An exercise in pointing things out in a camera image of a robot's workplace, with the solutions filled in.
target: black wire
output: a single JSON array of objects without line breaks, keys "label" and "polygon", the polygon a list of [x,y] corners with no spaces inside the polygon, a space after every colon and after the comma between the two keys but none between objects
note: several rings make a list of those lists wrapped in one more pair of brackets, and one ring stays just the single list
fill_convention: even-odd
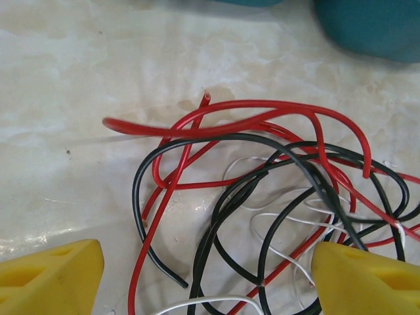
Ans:
[{"label": "black wire", "polygon": [[[258,277],[260,279],[265,278],[265,262],[268,255],[268,249],[270,247],[270,243],[272,238],[274,237],[274,234],[276,233],[277,229],[279,228],[280,224],[284,221],[286,216],[298,206],[302,201],[304,201],[307,197],[312,195],[314,193],[315,189],[309,188],[305,192],[303,192],[301,195],[299,195],[296,199],[294,199],[289,205],[277,216],[276,220],[272,223],[270,228],[268,229],[267,235],[264,238],[264,241],[262,243],[260,256],[258,260]],[[270,308],[268,307],[268,301],[265,291],[265,286],[258,287],[258,294],[260,298],[261,308],[264,314],[271,315]]]},{"label": "black wire", "polygon": [[[377,177],[373,174],[370,173],[370,178],[373,182],[373,184],[375,185],[378,193],[379,193],[379,197],[381,198],[383,207],[385,209],[385,212],[391,216],[394,219],[397,219],[397,217],[394,215],[394,213],[392,212],[391,206],[389,204],[389,200],[388,197],[382,187],[382,184],[379,182],[379,180],[377,179]],[[404,253],[404,246],[402,245],[401,242],[401,235],[400,232],[398,231],[397,228],[391,226],[391,232],[392,232],[392,237],[394,238],[394,244],[395,244],[395,250],[396,250],[396,257],[399,261],[406,261],[406,255]]]},{"label": "black wire", "polygon": [[[235,184],[231,185],[229,187],[230,189],[229,188],[226,189],[225,193],[228,190],[229,190],[229,192],[226,193],[225,195],[222,195],[222,196],[224,196],[224,199],[222,197],[220,197],[219,201],[221,201],[221,200],[222,201],[219,204],[219,206],[215,207],[214,210],[213,210],[211,226],[209,227],[208,232],[205,233],[205,235],[202,239],[202,240],[204,240],[204,242],[203,243],[200,242],[201,245],[199,245],[197,253],[196,253],[196,257],[194,259],[194,271],[193,271],[193,273],[194,273],[194,281],[196,282],[196,283],[193,282],[193,285],[195,285],[194,294],[193,294],[194,297],[203,296],[203,292],[202,292],[201,287],[200,287],[200,282],[201,282],[205,262],[206,262],[207,257],[208,257],[208,254],[206,254],[206,252],[211,249],[211,246],[212,246],[213,242],[216,245],[216,248],[219,251],[219,253],[221,254],[221,256],[223,257],[223,259],[236,272],[238,272],[238,274],[240,274],[241,276],[248,279],[252,283],[254,283],[256,285],[259,285],[261,287],[262,282],[261,282],[261,279],[259,279],[260,277],[256,277],[252,273],[243,269],[223,249],[222,245],[220,244],[219,239],[217,238],[217,230],[220,227],[221,223],[224,220],[226,220],[227,217],[229,215],[231,215],[243,202],[245,202],[245,200],[249,197],[249,195],[252,193],[252,191],[254,191],[258,182],[268,174],[268,171],[270,169],[277,168],[277,167],[284,166],[284,165],[288,165],[288,164],[291,164],[291,163],[296,163],[301,168],[301,170],[303,171],[305,176],[308,178],[308,180],[312,183],[312,185],[314,187],[314,190],[316,190],[318,192],[318,194],[321,196],[321,198],[323,199],[325,204],[327,204],[327,206],[329,206],[330,210],[334,211],[337,215],[339,215],[341,217],[340,219],[344,219],[344,220],[350,219],[351,221],[356,222],[357,219],[348,218],[346,215],[343,216],[344,212],[342,211],[342,209],[341,210],[336,209],[337,206],[339,205],[339,201],[338,201],[338,205],[337,205],[336,204],[337,200],[334,201],[334,197],[332,197],[331,194],[328,195],[328,193],[326,192],[326,190],[325,190],[326,186],[325,185],[329,186],[329,188],[327,188],[327,190],[332,190],[332,187],[328,183],[326,183],[326,180],[321,176],[322,179],[324,180],[324,184],[319,185],[316,182],[316,180],[314,179],[313,174],[310,171],[308,171],[308,169],[307,169],[307,167],[308,167],[307,164],[309,164],[309,163],[307,163],[306,166],[304,166],[304,163],[301,163],[301,160],[304,161],[304,160],[318,158],[319,154],[309,154],[309,155],[300,156],[300,157],[294,156],[294,158],[293,158],[293,152],[290,151],[291,148],[298,148],[298,147],[304,147],[304,146],[316,146],[317,145],[316,142],[296,142],[296,143],[293,143],[293,144],[289,144],[287,146],[281,146],[277,142],[274,142],[270,139],[267,139],[267,138],[264,138],[264,137],[261,137],[261,136],[248,135],[248,134],[231,134],[231,135],[217,136],[217,137],[212,137],[212,138],[207,138],[207,139],[174,140],[174,141],[166,144],[165,146],[159,147],[158,149],[151,152],[148,155],[148,157],[146,157],[146,159],[142,162],[142,164],[140,164],[140,167],[138,168],[138,171],[136,172],[135,181],[133,183],[133,211],[134,211],[134,214],[135,214],[136,225],[137,225],[137,228],[139,230],[139,234],[140,234],[140,237],[142,238],[142,241],[144,241],[144,239],[146,237],[146,231],[144,230],[144,226],[143,226],[142,220],[141,220],[138,193],[139,193],[139,189],[140,189],[140,182],[141,182],[142,176],[144,175],[144,172],[145,172],[146,168],[151,164],[151,162],[157,156],[163,154],[164,152],[172,150],[173,148],[177,148],[179,146],[184,146],[186,144],[208,142],[208,141],[213,141],[213,140],[246,140],[246,141],[259,142],[259,143],[269,145],[273,148],[276,148],[277,150],[279,150],[279,152],[276,152],[275,154],[273,154],[272,157],[271,157],[271,161],[267,161],[266,165],[263,168],[258,169],[254,172],[250,172],[246,176],[242,177]],[[356,152],[344,149],[344,148],[340,148],[340,147],[330,145],[330,144],[326,144],[326,147],[327,147],[328,150],[333,150],[333,151],[337,152],[336,154],[327,153],[329,158],[341,158],[341,159],[350,161],[352,163],[354,163],[355,160],[356,161],[363,161],[363,159],[364,159],[362,155],[357,154]],[[290,156],[291,159],[281,161],[281,162],[277,162],[277,163],[272,163],[272,161],[274,161],[274,159],[279,156],[279,153],[283,152],[283,151],[285,151],[284,153],[287,154],[288,156]],[[362,163],[355,163],[355,164],[359,168],[363,167]],[[381,200],[384,204],[385,211],[389,215],[392,215],[395,219],[397,219],[399,214],[402,213],[404,211],[404,209],[407,207],[408,198],[409,198],[408,187],[406,186],[404,180],[402,180],[402,178],[400,178],[398,174],[396,174],[392,170],[386,168],[384,165],[374,161],[373,166],[380,169],[384,173],[388,174],[391,178],[393,178],[398,183],[399,187],[402,189],[402,201],[401,201],[400,205],[398,206],[397,210],[395,210],[395,212],[392,213],[392,211],[390,211],[389,202],[388,202],[388,199],[386,197],[385,192],[383,191],[382,186],[380,185],[378,180],[376,180],[377,184],[375,184],[374,179],[372,179],[372,177],[371,177],[375,187],[378,190],[378,193],[381,197]],[[228,202],[224,203],[226,198],[234,190],[237,190],[241,185],[244,185],[244,186],[241,187],[238,190],[238,192],[232,198],[230,198],[230,200]],[[412,219],[412,218],[416,217],[419,213],[420,213],[420,205],[417,206],[411,213],[409,213],[409,214],[407,214],[403,217],[400,217],[399,220],[402,221],[402,220]],[[365,236],[369,233],[372,233],[375,230],[377,230],[377,229],[379,229],[379,228],[381,228],[381,227],[383,227],[384,225],[387,224],[384,220],[363,220],[362,222],[363,223],[367,223],[367,222],[368,223],[373,223],[374,226],[371,226],[371,227],[363,230],[362,232],[355,233],[355,235],[352,236],[352,239],[346,240],[345,243],[349,243],[349,242],[352,243],[353,239],[356,240],[356,242],[360,241],[361,237],[363,237],[363,236]],[[394,235],[394,239],[397,240],[399,236],[400,235],[398,233],[398,229],[396,229],[396,234]],[[149,256],[151,256],[153,262],[158,266],[158,268],[161,269],[162,271],[164,271],[164,273],[166,273],[170,278],[172,278],[174,281],[178,282],[183,287],[188,286],[188,284],[181,277],[179,277],[172,270],[167,268],[156,257],[156,254],[152,251],[152,248],[150,248]],[[215,308],[213,308],[209,303],[205,303],[204,307],[211,314],[217,314],[217,315],[223,314],[223,313],[219,312],[218,310],[216,310]],[[189,308],[188,311],[189,311],[188,312],[189,314],[194,313],[194,311],[190,311],[190,308]],[[317,303],[317,301],[314,301],[314,303],[312,303],[312,305],[310,307],[308,307],[306,310],[303,310],[302,312],[297,313],[297,315],[319,314],[319,312],[320,312],[319,301],[318,301],[318,303]]]}]

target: tangled wires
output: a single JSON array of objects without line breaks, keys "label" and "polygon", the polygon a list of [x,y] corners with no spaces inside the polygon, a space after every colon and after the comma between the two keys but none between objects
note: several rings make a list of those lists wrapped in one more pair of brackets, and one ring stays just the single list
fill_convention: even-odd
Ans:
[{"label": "tangled wires", "polygon": [[[266,286],[280,272],[282,272],[293,259],[297,259],[313,243],[317,242],[319,239],[322,239],[326,242],[333,239],[334,231],[327,226],[320,226],[313,235],[311,235],[303,244],[301,244],[301,246],[299,246],[299,248],[290,254],[290,259],[283,260],[271,274],[269,274],[267,277],[265,276],[266,257],[275,232],[280,227],[281,223],[287,218],[287,216],[289,216],[289,214],[294,210],[294,208],[296,208],[296,206],[298,206],[306,198],[314,193],[319,196],[319,198],[323,201],[331,213],[325,223],[334,226],[338,224],[343,225],[343,232],[345,231],[346,233],[342,233],[339,236],[337,240],[339,243],[343,243],[345,245],[355,245],[359,249],[367,251],[368,247],[372,247],[373,245],[383,245],[384,243],[393,241],[395,243],[398,259],[404,261],[405,257],[402,237],[405,238],[405,234],[407,234],[408,236],[420,241],[420,236],[415,233],[415,231],[419,228],[418,226],[414,226],[413,228],[406,228],[402,224],[403,222],[409,221],[420,214],[420,207],[416,207],[408,214],[402,215],[408,206],[408,201],[410,198],[410,192],[404,180],[411,180],[416,183],[420,183],[420,180],[408,175],[397,174],[384,165],[373,161],[371,159],[371,152],[366,137],[360,128],[358,128],[357,125],[349,120],[349,118],[325,108],[290,102],[241,100],[212,104],[210,106],[209,102],[210,96],[206,93],[203,97],[203,100],[201,101],[199,109],[186,115],[171,129],[137,125],[112,118],[106,118],[103,121],[105,126],[125,134],[153,135],[163,137],[160,146],[153,150],[140,164],[140,167],[136,172],[133,184],[133,210],[138,232],[143,241],[143,246],[136,262],[133,277],[130,283],[128,304],[129,315],[135,314],[135,291],[138,277],[147,255],[149,255],[154,264],[160,270],[162,270],[162,272],[176,281],[183,288],[188,287],[188,284],[179,275],[168,268],[157,257],[151,248],[151,242],[152,238],[154,237],[154,233],[158,227],[163,212],[167,207],[169,199],[175,190],[210,188],[218,186],[226,187],[226,190],[222,193],[213,208],[211,222],[209,223],[209,226],[198,245],[196,256],[194,258],[192,271],[193,282],[190,286],[190,298],[202,299],[194,300],[194,302],[191,303],[179,303],[179,306],[189,304],[187,313],[189,315],[195,314],[195,303],[203,303],[203,306],[210,314],[223,314],[209,303],[210,301],[214,301],[214,299],[206,300],[206,298],[204,298],[205,295],[201,289],[201,281],[203,278],[204,268],[213,245],[219,252],[220,256],[233,270],[235,270],[247,281],[255,284],[256,288],[250,291],[247,296],[252,298],[258,294],[262,312],[264,314],[271,314],[270,307],[266,298]],[[219,110],[229,110],[234,108],[269,108],[270,110],[234,123],[229,123],[217,127],[199,128],[203,115]],[[314,126],[317,141],[303,141],[303,139],[299,138],[291,131],[266,121],[268,119],[287,114],[301,114],[309,118]],[[334,146],[332,144],[326,144],[324,142],[322,127],[320,121],[318,120],[317,114],[335,118],[347,125],[358,137],[364,154],[358,154],[345,148]],[[191,129],[182,129],[190,122],[192,122]],[[278,141],[272,140],[265,136],[243,133],[244,131],[270,133],[271,135],[277,137],[279,140],[282,139],[288,141],[289,144],[284,146],[281,145]],[[177,137],[180,139],[171,140],[171,137]],[[185,168],[193,164],[193,162],[204,155],[208,150],[212,149],[212,147],[214,147],[214,145],[216,145],[218,142],[232,140],[264,144],[271,147],[274,153],[260,167],[238,178],[216,182],[179,184],[179,178]],[[189,156],[193,144],[206,142],[207,144],[203,148],[198,150],[194,155]],[[179,148],[181,146],[184,147],[184,150],[178,167],[170,175],[168,175],[167,178],[161,179],[159,175],[159,164],[162,155],[169,150]],[[304,154],[295,153],[295,149],[303,151]],[[345,173],[340,170],[340,168],[333,165],[331,161],[361,169],[363,171],[363,176],[365,178],[370,178],[373,185],[375,186],[383,204],[383,210],[375,206],[365,196],[359,193],[359,191],[353,187],[350,179],[345,175]],[[262,247],[259,253],[257,274],[255,275],[239,265],[226,252],[217,237],[217,232],[223,222],[235,210],[239,209],[243,205],[243,203],[256,189],[259,182],[264,177],[269,175],[271,170],[284,165],[290,165],[292,163],[294,163],[301,170],[302,174],[306,177],[312,187],[305,190],[301,195],[290,202],[290,204],[286,206],[280,214],[278,214],[272,223],[262,243]],[[158,187],[153,192],[144,208],[141,209],[139,200],[140,183],[145,174],[145,171],[150,165],[152,165],[153,178]],[[319,167],[323,168],[326,171],[328,177],[325,178],[315,165],[319,165]],[[402,198],[399,206],[395,210],[391,209],[387,195],[385,194],[381,183],[377,179],[375,175],[376,173],[388,175],[400,187]],[[350,213],[346,213],[340,203],[340,186],[342,186],[350,193]],[[143,222],[147,219],[151,208],[163,190],[166,190],[165,194],[163,195],[163,199],[157,209],[156,215],[152,221],[152,224],[150,225],[148,232],[146,232]],[[356,200],[360,200],[363,204],[369,207],[375,214],[379,216],[379,219],[366,219],[352,215],[356,212]],[[352,223],[369,224],[369,227],[357,232]],[[391,240],[381,241],[379,244],[376,243],[373,245],[365,244],[362,241],[364,236],[388,224],[391,226],[392,230]],[[243,299],[228,314],[236,314],[246,302],[249,302],[249,300]],[[319,301],[315,300],[308,308],[302,310],[298,314],[319,314],[320,311],[321,307]]]}]

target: insulated wire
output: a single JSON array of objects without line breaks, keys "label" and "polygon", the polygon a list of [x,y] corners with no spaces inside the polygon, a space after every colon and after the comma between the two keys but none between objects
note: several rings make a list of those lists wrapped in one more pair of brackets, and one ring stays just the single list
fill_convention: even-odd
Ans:
[{"label": "insulated wire", "polygon": [[323,136],[322,130],[315,126],[316,120],[314,119],[315,114],[321,114],[325,116],[332,117],[347,127],[350,128],[351,131],[357,136],[362,146],[362,150],[365,157],[365,167],[364,167],[364,177],[367,178],[369,176],[369,170],[371,167],[371,152],[369,147],[369,142],[366,136],[363,134],[362,130],[349,118],[346,116],[335,112],[333,110],[308,105],[308,104],[299,104],[294,102],[284,102],[284,101],[272,101],[272,100],[234,100],[228,102],[221,102],[212,104],[211,106],[198,108],[193,112],[190,112],[186,116],[184,116],[179,123],[180,128],[186,126],[189,122],[193,121],[195,118],[204,116],[208,113],[214,113],[221,110],[230,110],[236,108],[275,108],[274,110],[270,110],[268,112],[255,115],[253,117],[242,119],[236,121],[234,123],[227,123],[226,125],[219,125],[217,127],[208,127],[208,128],[200,128],[198,130],[182,130],[182,129],[166,129],[160,127],[151,127],[146,125],[139,125],[136,123],[130,123],[128,121],[123,121],[120,119],[114,118],[104,118],[102,123],[119,133],[125,133],[128,135],[142,135],[142,136],[158,136],[163,138],[172,138],[172,137],[181,137],[181,138],[205,138],[217,135],[225,135],[226,133],[237,133],[240,131],[252,130],[255,124],[260,123],[262,121],[266,121],[269,119],[273,119],[275,117],[280,117],[284,115],[290,114],[301,114],[309,118],[312,124],[314,124],[314,128],[317,132],[317,139],[320,140],[318,145],[323,147]]},{"label": "insulated wire", "polygon": [[[404,203],[402,204],[402,205],[400,205],[399,206],[399,208],[401,208],[401,209],[405,209],[405,207],[406,207],[406,203],[407,203],[407,200],[405,199],[405,201],[404,201]],[[380,228],[380,227],[382,227],[382,224],[380,224],[380,225],[377,225],[377,226],[374,226],[373,228],[368,228],[368,229],[366,229],[366,231],[363,233],[363,234],[361,234],[361,232],[359,233],[359,235],[367,235],[367,234],[369,234],[370,232],[374,232],[375,230],[377,230],[378,228]],[[300,254],[300,253],[302,253],[302,251],[303,250],[305,250],[305,246],[308,246],[308,243],[306,242],[306,243],[304,243],[304,245],[303,246],[301,246],[300,248],[298,248],[298,251],[296,251],[296,252],[294,252],[294,253],[292,253],[291,254],[291,256],[293,257],[293,254]],[[267,279],[266,279],[266,283],[269,283],[269,281],[271,281],[272,279],[274,279],[275,278],[275,276],[277,276],[277,274],[278,273],[280,273],[287,265],[289,264],[289,262],[288,261],[284,261],[284,262],[282,262],[278,267],[277,267],[277,269],[275,269],[275,271],[269,276],[269,277],[267,277]],[[248,296],[249,297],[253,297],[255,294],[257,293],[257,288],[255,288],[254,290],[252,290],[251,292],[249,292],[249,294],[248,294]],[[240,309],[242,307],[242,304],[241,303],[238,303],[230,312],[229,312],[229,314],[236,314],[236,312]],[[318,305],[317,304],[314,304],[312,307],[314,307],[315,309],[318,309]]]},{"label": "insulated wire", "polygon": [[[287,161],[286,161],[287,162]],[[289,162],[290,163],[290,162]]]},{"label": "insulated wire", "polygon": [[180,307],[185,307],[188,305],[195,305],[195,304],[208,303],[208,302],[222,302],[222,301],[242,301],[242,302],[245,302],[254,306],[258,315],[264,315],[263,310],[261,310],[261,307],[258,305],[257,302],[255,302],[253,299],[250,299],[249,297],[242,297],[240,295],[219,295],[217,297],[196,297],[195,299],[189,299],[186,301],[170,304],[169,306],[166,306],[163,310],[152,313],[152,315],[163,315],[171,310],[174,310]]}]

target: silicone wire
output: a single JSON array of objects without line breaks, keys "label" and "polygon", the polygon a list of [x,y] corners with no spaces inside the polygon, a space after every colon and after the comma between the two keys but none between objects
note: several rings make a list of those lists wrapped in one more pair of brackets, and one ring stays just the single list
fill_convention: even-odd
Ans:
[{"label": "silicone wire", "polygon": [[[291,138],[289,137],[290,140],[294,140],[294,142],[300,141],[301,139],[298,136],[293,135],[294,137]],[[226,171],[223,174],[223,180],[226,180],[228,177],[228,173],[233,169],[233,167],[242,160],[245,159],[256,159],[256,160],[262,160],[262,161],[266,161],[268,158],[267,157],[257,157],[257,156],[245,156],[245,157],[240,157],[238,159],[235,159],[227,168]],[[333,169],[335,171],[335,173],[337,174],[337,176],[341,177],[342,180],[344,180],[345,182],[347,182],[349,185],[352,185],[350,179],[346,176],[346,174],[340,170],[338,167],[333,166]],[[249,207],[249,206],[245,206],[245,205],[241,205],[242,208],[249,210],[249,211],[260,211],[263,210],[264,208],[268,207],[270,204],[274,203],[278,198],[282,197],[284,194],[281,194],[275,198],[273,198],[272,200],[270,200],[269,202],[265,203],[264,205],[261,205],[259,207]],[[356,198],[353,195],[350,195],[350,213],[355,213],[356,212]],[[342,243],[344,241],[346,237],[345,233],[342,233],[339,236],[338,239],[338,243]]]},{"label": "silicone wire", "polygon": [[[232,140],[233,139],[248,139],[249,137],[250,137],[251,135],[241,135],[241,134],[236,134],[236,135],[231,135],[231,136],[229,136],[229,138],[231,138]],[[151,227],[151,229],[152,228],[155,228],[156,229],[156,224],[155,224],[155,221],[156,220],[159,220],[160,218],[158,217],[158,216],[160,216],[160,214],[158,214],[158,215],[156,215],[156,217],[155,217],[155,220],[154,220],[154,222],[152,223],[152,227]],[[148,250],[148,246],[150,245],[150,242],[148,243],[147,242],[147,240],[146,240],[146,242],[145,242],[145,244],[144,244],[144,247],[142,248],[142,252],[143,253],[145,253],[145,252],[147,252],[147,250]],[[142,255],[140,255],[139,256],[139,260],[138,260],[138,264],[136,264],[136,269],[138,270],[139,268],[141,268],[141,265],[142,265],[142,262],[144,261],[144,257],[142,257]]]},{"label": "silicone wire", "polygon": [[[210,103],[210,96],[205,93],[203,96],[203,99],[201,101],[200,107],[205,107]],[[193,122],[192,122],[192,129],[197,129],[200,126],[200,123],[202,121],[202,117],[197,117]],[[154,234],[156,233],[156,230],[158,228],[158,224],[160,222],[160,219],[163,215],[163,212],[165,211],[167,204],[169,203],[169,200],[171,198],[171,196],[173,195],[173,192],[175,191],[175,187],[181,177],[182,171],[184,169],[184,165],[186,163],[186,160],[188,159],[188,156],[190,155],[191,152],[191,144],[188,144],[184,147],[180,161],[178,163],[178,167],[175,170],[174,174],[173,174],[173,178],[172,181],[169,184],[169,187],[165,193],[165,195],[163,196],[163,199],[156,211],[156,215],[153,219],[152,225],[150,226],[149,232],[147,233],[147,236],[143,242],[143,246],[142,249],[140,251],[140,255],[138,256],[137,262],[136,262],[136,266],[133,270],[133,274],[131,276],[131,281],[130,281],[130,286],[129,286],[129,294],[128,294],[128,313],[129,315],[135,315],[135,295],[136,295],[136,290],[137,290],[137,283],[138,283],[138,278],[140,277],[140,271],[141,271],[141,267],[142,267],[142,263],[144,262],[147,253],[149,251],[149,248],[152,244],[152,240],[154,237]]]},{"label": "silicone wire", "polygon": [[186,301],[173,303],[169,306],[166,306],[163,310],[152,313],[152,315],[163,315],[171,310],[175,310],[177,308],[185,307],[188,305],[202,304],[202,303],[208,303],[208,302],[222,302],[222,301],[242,301],[244,303],[249,303],[250,305],[254,306],[258,315],[264,315],[263,310],[261,310],[261,307],[258,305],[256,301],[254,301],[253,299],[250,299],[249,297],[242,297],[240,295],[219,295],[217,297],[196,297],[195,299],[189,299]]},{"label": "silicone wire", "polygon": [[189,130],[173,130],[160,127],[151,127],[146,125],[139,125],[136,123],[130,123],[128,121],[123,121],[120,119],[114,119],[106,117],[103,119],[102,123],[117,132],[125,133],[128,135],[144,135],[144,136],[157,136],[157,137],[182,137],[182,138],[203,138],[211,137],[217,135],[223,135],[226,133],[237,133],[244,130],[252,130],[253,126],[259,122],[273,119],[275,117],[280,117],[288,114],[303,114],[307,116],[307,113],[321,114],[325,116],[332,117],[350,128],[352,132],[357,136],[362,146],[362,150],[365,157],[365,166],[364,166],[364,177],[369,177],[369,172],[371,168],[371,151],[369,143],[362,130],[348,117],[330,110],[328,108],[323,108],[314,105],[308,104],[299,104],[294,102],[284,102],[284,101],[274,101],[274,100],[234,100],[228,102],[221,102],[212,104],[206,108],[199,108],[193,112],[190,112],[188,115],[184,116],[182,122],[184,125],[191,122],[193,119],[199,116],[211,112],[217,112],[220,110],[229,110],[235,108],[277,108],[275,110],[270,110],[268,112],[255,115],[253,117],[242,119],[233,123],[227,123],[226,125],[219,125],[216,127],[201,128],[198,131],[189,131]]},{"label": "silicone wire", "polygon": [[[290,255],[292,259],[297,259],[307,248],[309,248],[316,240],[322,235],[322,233],[326,230],[325,227],[321,227],[313,233],[306,241],[304,241],[298,248],[296,248]],[[265,285],[268,285],[271,281],[273,281],[280,273],[283,272],[289,265],[290,261],[285,259],[282,261],[266,278],[265,278]],[[247,297],[254,297],[258,293],[258,287],[252,289],[248,294]],[[237,314],[243,307],[245,306],[244,302],[239,302],[232,308],[228,315],[235,315]]]},{"label": "silicone wire", "polygon": [[[209,148],[203,148],[203,153],[205,153],[207,150],[206,149],[209,149]],[[411,177],[411,176],[409,176],[409,175],[403,175],[406,179],[408,179],[408,180],[411,180],[411,181],[414,181],[414,182],[419,182],[419,179],[418,178],[415,178],[415,177]],[[398,228],[401,228],[402,226],[400,225],[400,223],[399,222],[395,222],[395,226]],[[412,228],[410,228],[409,229],[409,232],[408,232],[408,234],[410,235],[410,232],[411,232],[411,230],[412,230],[412,232],[414,232],[414,230],[412,229]]]},{"label": "silicone wire", "polygon": [[[268,132],[268,133],[271,133],[272,135],[275,135],[277,137],[283,137],[284,136],[282,133],[279,133],[279,132],[271,129],[271,128],[265,126],[264,124],[255,126],[254,131]],[[197,151],[197,153],[195,153],[192,157],[190,157],[188,159],[188,161],[185,165],[185,168],[187,168],[188,166],[193,164],[193,162],[197,161],[197,159],[199,159],[207,151],[212,149],[212,147],[214,147],[217,143],[218,143],[218,141],[212,141],[212,142],[206,144],[203,148],[199,149]],[[168,177],[165,180],[161,179],[161,177],[159,175],[160,161],[161,161],[161,157],[157,158],[156,162],[153,163],[152,175],[153,175],[153,178],[155,180],[155,183],[159,187],[161,187],[163,189],[166,189],[168,187],[168,182],[169,182],[167,179],[169,178],[169,180],[170,180],[170,176],[172,176],[172,174],[168,175]],[[238,180],[238,178],[232,178],[230,180],[218,180],[218,181],[214,181],[214,182],[195,182],[195,183],[188,183],[188,184],[178,184],[177,185],[177,190],[214,188],[214,187],[220,187],[220,186],[228,186],[228,185],[233,184],[236,180]]]}]

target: table surface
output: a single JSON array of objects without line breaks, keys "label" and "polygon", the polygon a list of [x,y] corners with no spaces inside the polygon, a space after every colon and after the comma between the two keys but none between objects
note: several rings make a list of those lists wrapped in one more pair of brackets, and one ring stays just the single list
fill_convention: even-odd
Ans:
[{"label": "table surface", "polygon": [[[117,135],[102,126],[104,116],[168,127],[198,106],[204,90],[213,102],[265,98],[316,104],[353,119],[377,161],[420,176],[420,66],[338,49],[322,33],[310,1],[288,0],[267,9],[204,0],[2,1],[0,43],[0,259],[99,239],[106,267],[94,315],[127,313],[127,288],[140,249],[131,185],[142,158],[159,142]],[[222,112],[205,124],[249,114]],[[314,139],[302,117],[277,121]],[[331,119],[322,123],[328,142],[360,150],[346,127]],[[220,146],[186,171],[182,181],[217,180],[224,171],[221,165],[247,154],[261,154],[261,148]],[[175,164],[175,154],[164,158],[163,172]],[[294,172],[290,168],[279,171],[276,179],[269,177],[255,197],[266,198],[264,187],[303,182]],[[378,202],[360,172],[352,173],[352,179]],[[397,200],[395,185],[383,180]],[[153,188],[148,173],[142,200]],[[419,190],[412,188],[414,206]],[[202,228],[220,192],[176,192],[157,231],[156,251],[188,281]],[[261,245],[249,232],[250,215],[246,210],[235,214],[220,238],[235,259],[255,271]],[[269,221],[261,219],[262,232]],[[289,252],[305,231],[307,227],[288,222],[274,244]],[[382,236],[389,235],[389,229],[383,231]],[[395,255],[392,246],[378,252]],[[408,261],[420,263],[419,253],[419,246],[408,240]],[[269,256],[268,268],[278,260]],[[297,278],[308,305],[314,292],[300,274]],[[290,281],[289,269],[269,287],[275,314],[299,309]],[[205,293],[244,295],[249,289],[212,252]],[[187,291],[146,261],[138,314],[187,297]],[[222,310],[230,305],[224,303]],[[251,307],[245,310],[254,314]]]}]

